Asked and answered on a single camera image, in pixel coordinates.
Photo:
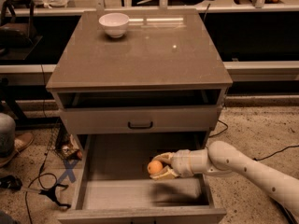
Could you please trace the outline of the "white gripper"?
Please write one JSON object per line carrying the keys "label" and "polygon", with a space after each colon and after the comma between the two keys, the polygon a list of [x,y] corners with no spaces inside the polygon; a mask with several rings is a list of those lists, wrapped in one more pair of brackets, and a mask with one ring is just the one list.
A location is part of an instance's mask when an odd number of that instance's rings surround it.
{"label": "white gripper", "polygon": [[165,152],[160,155],[157,155],[153,158],[154,161],[160,161],[169,166],[165,166],[160,172],[154,175],[150,175],[150,178],[153,180],[168,180],[179,177],[191,177],[193,172],[190,164],[190,154],[191,152],[188,149],[179,150],[176,153]]}

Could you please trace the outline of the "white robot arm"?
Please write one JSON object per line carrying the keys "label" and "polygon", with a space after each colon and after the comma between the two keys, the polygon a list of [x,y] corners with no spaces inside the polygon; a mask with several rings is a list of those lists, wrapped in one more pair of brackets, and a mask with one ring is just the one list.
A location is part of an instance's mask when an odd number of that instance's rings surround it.
{"label": "white robot arm", "polygon": [[231,172],[244,176],[294,215],[299,215],[298,179],[249,158],[223,141],[199,150],[166,152],[148,164],[149,176],[154,180],[198,174],[224,176]]}

